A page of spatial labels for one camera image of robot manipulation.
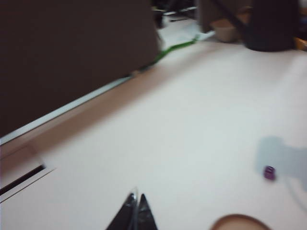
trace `dice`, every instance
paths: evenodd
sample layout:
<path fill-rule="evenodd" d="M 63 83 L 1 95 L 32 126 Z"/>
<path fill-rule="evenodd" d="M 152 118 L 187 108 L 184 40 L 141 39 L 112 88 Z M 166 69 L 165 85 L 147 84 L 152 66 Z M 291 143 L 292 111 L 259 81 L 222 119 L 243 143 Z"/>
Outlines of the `dice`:
<path fill-rule="evenodd" d="M 264 168 L 263 175 L 264 175 L 265 178 L 267 178 L 269 180 L 275 180 L 275 178 L 276 178 L 275 169 L 271 166 L 266 166 Z"/>

